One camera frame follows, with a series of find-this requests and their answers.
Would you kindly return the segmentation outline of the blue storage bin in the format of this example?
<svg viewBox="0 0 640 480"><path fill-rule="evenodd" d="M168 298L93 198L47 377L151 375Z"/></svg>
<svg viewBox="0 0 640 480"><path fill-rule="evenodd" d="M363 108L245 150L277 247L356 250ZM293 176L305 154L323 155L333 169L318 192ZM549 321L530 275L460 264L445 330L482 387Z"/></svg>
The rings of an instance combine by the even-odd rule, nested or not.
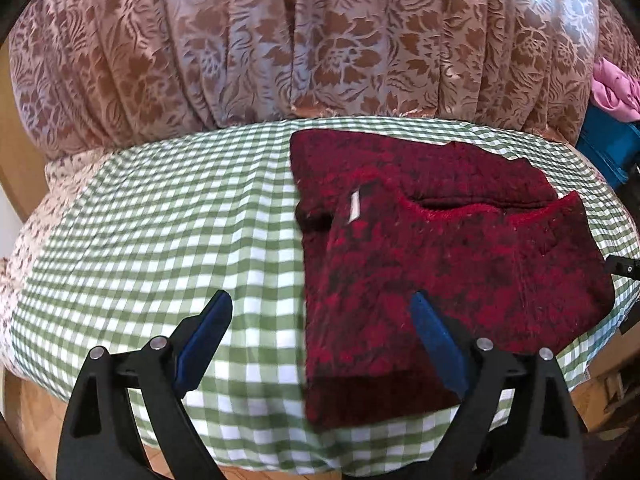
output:
<svg viewBox="0 0 640 480"><path fill-rule="evenodd" d="M639 123L619 122L589 104L576 148L617 190L628 182L631 169L639 160Z"/></svg>

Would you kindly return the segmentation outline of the pink crumpled cloth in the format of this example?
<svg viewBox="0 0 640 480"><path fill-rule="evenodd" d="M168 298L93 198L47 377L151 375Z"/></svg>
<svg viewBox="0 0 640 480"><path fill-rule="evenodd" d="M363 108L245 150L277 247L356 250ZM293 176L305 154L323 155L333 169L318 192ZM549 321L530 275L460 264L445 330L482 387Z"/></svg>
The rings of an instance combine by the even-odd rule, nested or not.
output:
<svg viewBox="0 0 640 480"><path fill-rule="evenodd" d="M623 124L640 120L638 79L606 58L593 65L590 101Z"/></svg>

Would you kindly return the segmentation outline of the pink floral mattress cover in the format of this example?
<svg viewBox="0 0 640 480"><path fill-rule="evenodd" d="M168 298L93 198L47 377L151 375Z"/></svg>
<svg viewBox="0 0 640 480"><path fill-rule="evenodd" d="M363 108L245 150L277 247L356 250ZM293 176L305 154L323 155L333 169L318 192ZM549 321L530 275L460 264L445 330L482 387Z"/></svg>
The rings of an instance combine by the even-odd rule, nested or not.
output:
<svg viewBox="0 0 640 480"><path fill-rule="evenodd" d="M1 365L13 375L23 376L18 370L11 328L29 273L66 210L114 154L106 148L95 148L48 162L44 166L48 192L18 233L9 258L1 259Z"/></svg>

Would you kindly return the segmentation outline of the wooden door frame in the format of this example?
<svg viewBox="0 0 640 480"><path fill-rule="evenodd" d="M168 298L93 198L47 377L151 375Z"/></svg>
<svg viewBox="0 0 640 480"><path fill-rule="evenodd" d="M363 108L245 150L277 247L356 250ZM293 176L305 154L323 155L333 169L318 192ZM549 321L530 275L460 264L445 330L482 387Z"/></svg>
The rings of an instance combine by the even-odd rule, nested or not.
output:
<svg viewBox="0 0 640 480"><path fill-rule="evenodd" d="M1 47L0 76L1 184L18 218L26 221L48 192L46 160L32 144L18 114L7 42Z"/></svg>

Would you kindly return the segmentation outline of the brown cardboard box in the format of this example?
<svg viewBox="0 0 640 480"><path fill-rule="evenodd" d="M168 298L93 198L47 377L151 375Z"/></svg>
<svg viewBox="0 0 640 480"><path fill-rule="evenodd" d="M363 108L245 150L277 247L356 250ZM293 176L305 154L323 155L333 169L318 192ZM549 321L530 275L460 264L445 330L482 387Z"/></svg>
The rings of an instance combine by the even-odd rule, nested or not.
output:
<svg viewBox="0 0 640 480"><path fill-rule="evenodd" d="M587 380L570 394L578 415L589 431L596 431L614 412L639 395L626 389L622 370L639 359L639 325L626 333L618 330L587 367Z"/></svg>

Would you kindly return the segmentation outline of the brown floral patterned curtain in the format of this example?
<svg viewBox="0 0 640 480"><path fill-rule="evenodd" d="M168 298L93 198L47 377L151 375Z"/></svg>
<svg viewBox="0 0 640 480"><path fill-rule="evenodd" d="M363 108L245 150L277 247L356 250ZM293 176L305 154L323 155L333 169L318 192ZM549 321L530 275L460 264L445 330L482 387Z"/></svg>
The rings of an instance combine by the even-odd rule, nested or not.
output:
<svg viewBox="0 0 640 480"><path fill-rule="evenodd" d="M575 143L594 66L639 71L610 0L32 0L15 103L59 158L285 118L439 117Z"/></svg>

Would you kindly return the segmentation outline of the green white checkered bed sheet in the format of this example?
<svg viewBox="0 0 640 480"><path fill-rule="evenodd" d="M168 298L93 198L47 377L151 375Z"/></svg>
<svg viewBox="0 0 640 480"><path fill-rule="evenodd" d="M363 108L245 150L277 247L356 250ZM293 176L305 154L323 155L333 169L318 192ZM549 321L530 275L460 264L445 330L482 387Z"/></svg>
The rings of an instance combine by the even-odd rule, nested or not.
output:
<svg viewBox="0 0 640 480"><path fill-rule="evenodd" d="M68 399L94 346L142 347L218 289L233 320L186 397L224 466L382 474L430 456L453 410L318 434L304 414L303 249L288 142L307 119L201 132L82 168L43 244L1 278L1 361Z"/></svg>

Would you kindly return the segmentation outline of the dark red floral knit sweater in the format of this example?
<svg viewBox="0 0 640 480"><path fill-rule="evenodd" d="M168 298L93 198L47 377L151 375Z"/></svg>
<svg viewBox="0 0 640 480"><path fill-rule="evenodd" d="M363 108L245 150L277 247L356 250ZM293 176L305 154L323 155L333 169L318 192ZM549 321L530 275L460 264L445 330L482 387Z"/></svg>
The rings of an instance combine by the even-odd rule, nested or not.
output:
<svg viewBox="0 0 640 480"><path fill-rule="evenodd" d="M577 193L524 158L364 132L292 135L308 420L363 426L458 403L414 328L416 292L503 350L563 350L614 304Z"/></svg>

